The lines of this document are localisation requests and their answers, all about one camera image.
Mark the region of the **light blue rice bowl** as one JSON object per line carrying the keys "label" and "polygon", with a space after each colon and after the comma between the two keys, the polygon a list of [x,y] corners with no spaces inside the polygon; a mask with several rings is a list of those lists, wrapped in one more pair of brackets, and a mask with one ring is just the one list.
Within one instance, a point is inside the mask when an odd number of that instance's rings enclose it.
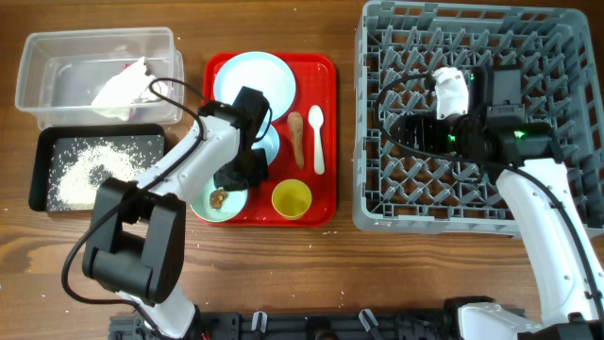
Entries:
{"label": "light blue rice bowl", "polygon": [[262,125],[258,138],[260,140],[252,145],[253,150],[263,149],[267,164],[270,165],[277,157],[280,148],[280,139],[276,129],[272,125]]}

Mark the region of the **light green bowl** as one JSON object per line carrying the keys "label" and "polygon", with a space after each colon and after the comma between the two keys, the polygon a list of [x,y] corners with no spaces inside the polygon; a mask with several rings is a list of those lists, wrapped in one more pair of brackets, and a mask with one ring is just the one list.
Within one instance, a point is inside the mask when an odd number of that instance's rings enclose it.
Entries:
{"label": "light green bowl", "polygon": [[247,190],[226,192],[221,208],[214,209],[210,205],[210,195],[216,190],[216,187],[208,184],[190,205],[199,218],[211,223],[226,222],[243,210],[248,198]]}

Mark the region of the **brown food scrap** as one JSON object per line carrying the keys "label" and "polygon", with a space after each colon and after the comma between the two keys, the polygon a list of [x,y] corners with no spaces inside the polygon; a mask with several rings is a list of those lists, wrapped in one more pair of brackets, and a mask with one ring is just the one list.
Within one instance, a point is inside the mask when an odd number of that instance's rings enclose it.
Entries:
{"label": "brown food scrap", "polygon": [[224,189],[216,189],[210,193],[210,207],[214,210],[221,210],[228,193]]}

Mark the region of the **yellow plastic cup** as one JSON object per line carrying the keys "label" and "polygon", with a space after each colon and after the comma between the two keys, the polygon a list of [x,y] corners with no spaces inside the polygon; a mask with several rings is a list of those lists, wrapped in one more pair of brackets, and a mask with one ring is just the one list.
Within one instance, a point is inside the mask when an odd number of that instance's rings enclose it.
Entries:
{"label": "yellow plastic cup", "polygon": [[271,202],[275,211],[283,218],[297,220],[310,209],[312,193],[305,182],[289,178],[274,188]]}

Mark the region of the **white napkin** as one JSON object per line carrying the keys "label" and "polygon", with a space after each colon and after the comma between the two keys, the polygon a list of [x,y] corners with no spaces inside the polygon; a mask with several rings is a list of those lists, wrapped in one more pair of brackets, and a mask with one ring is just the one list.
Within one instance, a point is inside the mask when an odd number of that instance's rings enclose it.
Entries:
{"label": "white napkin", "polygon": [[149,83],[139,96],[143,103],[160,101],[163,96],[168,94],[168,86],[162,81],[157,81],[154,76],[149,76],[147,80]]}
{"label": "white napkin", "polygon": [[127,121],[131,106],[142,101],[150,82],[145,57],[141,57],[103,86],[91,103],[92,110],[104,117]]}

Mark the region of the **white rice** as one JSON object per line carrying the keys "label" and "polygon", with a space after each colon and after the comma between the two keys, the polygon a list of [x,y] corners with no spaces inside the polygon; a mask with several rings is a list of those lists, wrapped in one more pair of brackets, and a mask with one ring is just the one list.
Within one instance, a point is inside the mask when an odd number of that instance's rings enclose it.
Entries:
{"label": "white rice", "polygon": [[61,138],[53,144],[45,209],[85,211],[108,178],[130,181],[164,154],[161,135]]}

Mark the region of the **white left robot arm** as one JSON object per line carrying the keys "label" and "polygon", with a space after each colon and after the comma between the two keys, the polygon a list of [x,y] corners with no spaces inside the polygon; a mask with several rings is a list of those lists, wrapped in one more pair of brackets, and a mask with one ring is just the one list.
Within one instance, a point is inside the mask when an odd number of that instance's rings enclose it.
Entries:
{"label": "white left robot arm", "polygon": [[135,308],[110,322],[111,339],[199,339],[199,309],[178,285],[184,264],[186,209],[209,181],[235,191],[268,177],[267,160],[252,145],[271,112],[257,90],[243,87],[232,104],[210,101],[193,113],[189,133],[131,181],[99,187],[82,237],[83,274]]}

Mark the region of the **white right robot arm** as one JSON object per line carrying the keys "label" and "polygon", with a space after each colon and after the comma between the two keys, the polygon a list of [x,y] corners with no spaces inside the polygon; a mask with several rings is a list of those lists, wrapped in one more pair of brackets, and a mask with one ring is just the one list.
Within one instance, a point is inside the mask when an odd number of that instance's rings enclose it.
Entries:
{"label": "white right robot arm", "polygon": [[529,122],[515,66],[443,67],[419,76],[436,95],[433,113],[413,114],[382,134],[415,156],[474,163],[512,212],[537,282],[542,321],[486,297],[448,303],[459,339],[600,339],[603,268],[571,195],[553,128]]}

